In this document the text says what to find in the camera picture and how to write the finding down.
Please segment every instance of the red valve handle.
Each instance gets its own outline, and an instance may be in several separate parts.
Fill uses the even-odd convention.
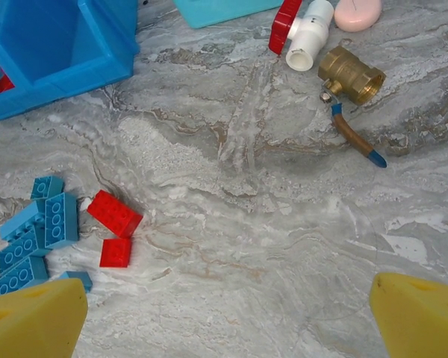
[[[270,51],[276,54],[282,53],[290,27],[299,12],[301,4],[302,0],[284,0],[282,3],[272,24],[269,38]]]

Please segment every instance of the gray marble surface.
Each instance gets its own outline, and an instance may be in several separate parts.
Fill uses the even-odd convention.
[[[275,10],[196,31],[150,0],[133,78],[0,122],[0,224],[35,177],[79,197],[80,242],[48,256],[95,283],[74,357],[387,356],[374,274],[448,283],[448,0],[384,8],[319,59],[340,43],[387,74],[344,102],[385,170],[337,135],[317,69],[268,51]],[[127,269],[99,268],[99,189],[146,217]]]

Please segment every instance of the blue handle tip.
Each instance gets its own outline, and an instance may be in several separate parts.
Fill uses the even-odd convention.
[[[336,116],[337,114],[342,114],[342,104],[337,103],[332,106],[332,117]]]
[[[372,150],[367,158],[379,168],[387,167],[387,161],[376,150]]]

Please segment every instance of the white pipe fitting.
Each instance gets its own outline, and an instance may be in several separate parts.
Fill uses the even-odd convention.
[[[334,7],[327,0],[313,0],[302,19],[296,17],[287,38],[292,40],[285,60],[291,69],[308,71],[329,38]]]

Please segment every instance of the light blue container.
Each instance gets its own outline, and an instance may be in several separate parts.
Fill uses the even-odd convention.
[[[0,0],[0,119],[132,76],[137,0]]]
[[[283,0],[173,0],[191,28],[204,28],[279,7]]]

